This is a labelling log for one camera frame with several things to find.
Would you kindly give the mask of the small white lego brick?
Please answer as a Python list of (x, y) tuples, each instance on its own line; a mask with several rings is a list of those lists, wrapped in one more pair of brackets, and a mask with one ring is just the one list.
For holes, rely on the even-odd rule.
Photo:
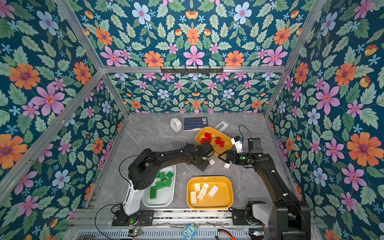
[(200, 185), (200, 183), (195, 183), (195, 184), (194, 184), (194, 187), (195, 187), (195, 191), (196, 191), (196, 192), (199, 192), (199, 191), (201, 190), (201, 185)]

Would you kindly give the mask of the cream long lego brick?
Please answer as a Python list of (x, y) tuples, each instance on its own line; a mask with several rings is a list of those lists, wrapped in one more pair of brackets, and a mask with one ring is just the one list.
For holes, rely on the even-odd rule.
[(190, 191), (190, 200), (192, 205), (196, 205), (198, 203), (196, 191)]

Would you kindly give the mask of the white wide lego brick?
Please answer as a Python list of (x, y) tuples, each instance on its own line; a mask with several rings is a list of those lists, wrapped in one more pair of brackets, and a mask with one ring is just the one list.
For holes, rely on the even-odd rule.
[(218, 190), (219, 190), (219, 187), (217, 185), (213, 185), (210, 191), (208, 192), (208, 195), (213, 198), (215, 194), (218, 192)]

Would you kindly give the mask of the green small lego brick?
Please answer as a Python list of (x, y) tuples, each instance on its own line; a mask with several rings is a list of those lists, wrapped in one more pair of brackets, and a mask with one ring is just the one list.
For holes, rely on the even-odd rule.
[(167, 188), (169, 188), (171, 186), (171, 184), (172, 184), (172, 179), (166, 179), (164, 181), (164, 186)]

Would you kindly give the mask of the large green lego plate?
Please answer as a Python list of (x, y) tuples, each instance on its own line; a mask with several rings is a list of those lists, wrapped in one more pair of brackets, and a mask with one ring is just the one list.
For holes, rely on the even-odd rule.
[(150, 199), (156, 199), (157, 198), (157, 187), (153, 186), (150, 188)]

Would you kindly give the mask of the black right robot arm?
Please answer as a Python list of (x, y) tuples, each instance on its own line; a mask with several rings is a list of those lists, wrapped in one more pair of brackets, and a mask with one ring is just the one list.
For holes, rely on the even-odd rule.
[(249, 138), (248, 151), (227, 150), (218, 158), (227, 164), (252, 168), (261, 177), (273, 201), (249, 201), (244, 210), (233, 209), (233, 220), (239, 217), (249, 225), (263, 225), (268, 233), (251, 233), (251, 238), (267, 240), (311, 239), (311, 211), (300, 201), (279, 175), (275, 163), (262, 149), (261, 139)]

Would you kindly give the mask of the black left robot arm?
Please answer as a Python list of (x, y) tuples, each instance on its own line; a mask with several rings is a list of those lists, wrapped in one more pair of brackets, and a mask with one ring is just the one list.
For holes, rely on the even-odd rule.
[(214, 147), (205, 142), (201, 145), (186, 144), (180, 149), (154, 152), (145, 149), (140, 154), (125, 158), (134, 158), (128, 167), (128, 175), (121, 172), (120, 176), (128, 183), (128, 189), (124, 201), (119, 209), (114, 212), (113, 227), (135, 226), (145, 219), (145, 214), (140, 211), (145, 190), (153, 186), (160, 172), (168, 167), (178, 164), (188, 164), (204, 171), (209, 165), (208, 158), (214, 153)]

